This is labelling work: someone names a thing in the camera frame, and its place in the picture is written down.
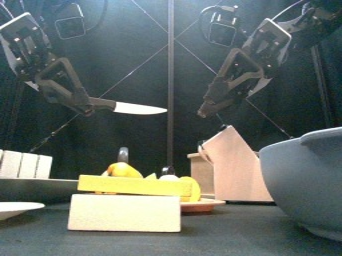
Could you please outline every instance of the table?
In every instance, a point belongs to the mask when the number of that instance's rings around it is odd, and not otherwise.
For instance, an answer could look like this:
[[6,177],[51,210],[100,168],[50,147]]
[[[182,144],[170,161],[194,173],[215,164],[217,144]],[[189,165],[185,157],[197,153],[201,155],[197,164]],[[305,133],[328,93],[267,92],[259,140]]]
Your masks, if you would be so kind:
[[0,255],[342,255],[342,242],[314,236],[275,205],[227,204],[182,216],[181,233],[68,231],[68,204],[0,222]]

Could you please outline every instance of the cable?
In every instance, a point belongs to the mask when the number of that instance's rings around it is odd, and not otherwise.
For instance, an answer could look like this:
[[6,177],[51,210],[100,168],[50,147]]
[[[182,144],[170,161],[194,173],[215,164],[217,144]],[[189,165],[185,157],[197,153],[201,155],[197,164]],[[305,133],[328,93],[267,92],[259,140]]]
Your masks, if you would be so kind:
[[0,25],[6,24],[12,19],[14,19],[14,15],[11,14],[6,5],[0,3]]
[[95,30],[103,23],[104,18],[106,18],[106,13],[107,13],[107,9],[108,9],[108,0],[104,0],[103,2],[103,9],[102,9],[102,14],[100,14],[100,18],[98,23],[88,29],[86,29],[86,31],[90,33],[92,30]]
[[23,0],[19,0],[19,6],[22,8],[22,12],[24,13],[26,12],[26,4],[24,4]]
[[58,135],[58,133],[70,125],[70,123],[74,121],[74,119],[79,116],[79,114],[76,114],[54,132],[51,132],[51,134],[48,135],[48,137],[46,137],[31,149],[30,149],[30,153],[34,153],[38,149],[40,149],[46,143],[50,141],[50,139],[52,137],[55,137]]
[[273,21],[275,21],[287,11],[290,11],[294,7],[297,7],[299,4],[306,4],[307,2],[310,2],[310,0],[301,0],[298,2],[295,2],[293,5],[290,5],[285,10],[282,10],[274,17],[273,17]]
[[15,5],[15,0],[6,1],[6,6],[8,7],[10,10],[12,10],[14,5]]
[[43,14],[44,6],[46,6],[46,0],[38,1],[35,10],[31,11],[31,14],[38,22],[42,22],[42,14]]
[[60,6],[59,8],[54,11],[54,14],[58,14],[63,11],[63,9],[72,4],[72,2],[75,2],[75,0],[67,0]]
[[7,138],[4,143],[4,148],[11,147],[11,142],[14,139],[14,134],[16,131],[16,124],[18,124],[18,117],[19,117],[19,111],[20,111],[20,105],[22,105],[22,98],[24,93],[24,83],[16,79],[16,88],[15,88],[15,98],[14,98],[14,104],[12,104],[12,111],[10,115],[10,121],[8,121],[8,129],[7,129]]
[[250,99],[246,98],[246,101],[249,104],[254,107],[254,109],[262,114],[262,116],[269,120],[269,122],[277,127],[277,129],[289,137],[289,139],[293,139],[294,137],[285,131],[285,129],[273,121],[273,119],[265,114],[265,112],[251,103]]
[[205,8],[199,14],[199,19],[198,19],[198,26],[199,26],[199,31],[201,31],[201,35],[203,37],[203,39],[209,42],[209,37],[203,31],[203,19],[205,19],[205,16],[209,12],[211,13],[215,13],[215,12],[219,12],[222,11],[222,7],[219,5],[214,5],[214,6],[210,6],[207,8]]

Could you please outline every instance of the white plate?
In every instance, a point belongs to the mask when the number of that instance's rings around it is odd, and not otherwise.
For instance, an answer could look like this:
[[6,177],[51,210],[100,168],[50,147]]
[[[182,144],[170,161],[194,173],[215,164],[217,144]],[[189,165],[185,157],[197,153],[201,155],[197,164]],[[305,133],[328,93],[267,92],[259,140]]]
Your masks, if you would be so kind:
[[182,212],[211,212],[217,205],[225,205],[226,201],[201,198],[198,202],[181,202]]
[[0,179],[0,202],[70,202],[78,191],[78,180]]
[[2,202],[0,203],[0,221],[6,220],[26,211],[43,208],[46,205],[32,202]]

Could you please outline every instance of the gray bowl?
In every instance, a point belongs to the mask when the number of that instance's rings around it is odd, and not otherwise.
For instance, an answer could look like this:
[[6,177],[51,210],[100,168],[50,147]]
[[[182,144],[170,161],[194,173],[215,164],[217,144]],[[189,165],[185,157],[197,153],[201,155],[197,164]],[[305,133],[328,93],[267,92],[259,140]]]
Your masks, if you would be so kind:
[[259,157],[279,208],[313,234],[342,241],[342,127],[273,144]]

